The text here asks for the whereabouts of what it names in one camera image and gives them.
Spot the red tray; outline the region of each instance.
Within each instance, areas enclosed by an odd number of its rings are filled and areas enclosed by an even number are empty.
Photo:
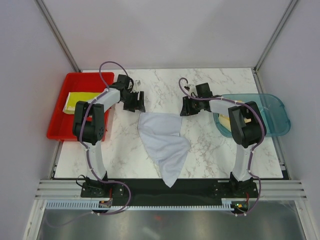
[[[115,74],[113,72],[103,72],[102,76],[107,84],[111,85],[114,82]],[[65,77],[59,97],[56,101],[46,137],[48,139],[54,139],[58,141],[76,141],[77,137],[72,133],[74,115],[62,112],[69,92],[101,93],[105,88],[106,86],[102,82],[98,72],[68,73]],[[104,114],[105,126],[107,126],[108,115],[109,110]]]

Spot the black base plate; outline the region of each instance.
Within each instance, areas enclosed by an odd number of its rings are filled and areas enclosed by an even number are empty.
[[[178,179],[169,188],[162,179],[124,178],[113,179],[126,183],[131,190],[130,206],[220,206],[224,198],[246,199],[258,196],[257,185],[253,184],[246,191],[234,192],[228,179]],[[113,206],[123,206],[128,201],[129,193],[122,188],[120,196],[112,195]]]
[[[105,173],[103,181],[108,181],[108,175]],[[82,184],[81,197],[82,198],[109,198],[110,188],[112,184],[103,184],[98,180],[92,180],[88,177],[85,178],[85,182]]]

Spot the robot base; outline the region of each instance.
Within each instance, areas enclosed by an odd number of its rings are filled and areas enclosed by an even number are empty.
[[[107,173],[105,173],[103,181],[108,181]],[[110,189],[113,184],[103,184],[98,180],[92,180],[88,177],[82,184],[81,197],[82,198],[109,198]]]
[[[257,184],[254,182],[253,177],[245,181],[238,181],[233,173],[230,173],[229,190],[235,198],[246,198],[246,193],[250,198],[258,197]]]

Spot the white cloth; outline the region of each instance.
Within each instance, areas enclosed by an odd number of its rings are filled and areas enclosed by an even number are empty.
[[[168,113],[141,113],[138,132],[150,158],[159,166],[164,183],[172,187],[185,164],[189,141],[180,136],[182,117]]]

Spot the metal floor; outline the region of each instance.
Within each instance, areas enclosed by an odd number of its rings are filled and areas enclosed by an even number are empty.
[[[83,210],[46,210],[59,225]],[[221,211],[128,210],[111,216],[87,215],[64,227],[42,224],[39,240],[304,240],[294,202],[259,202],[248,216]]]

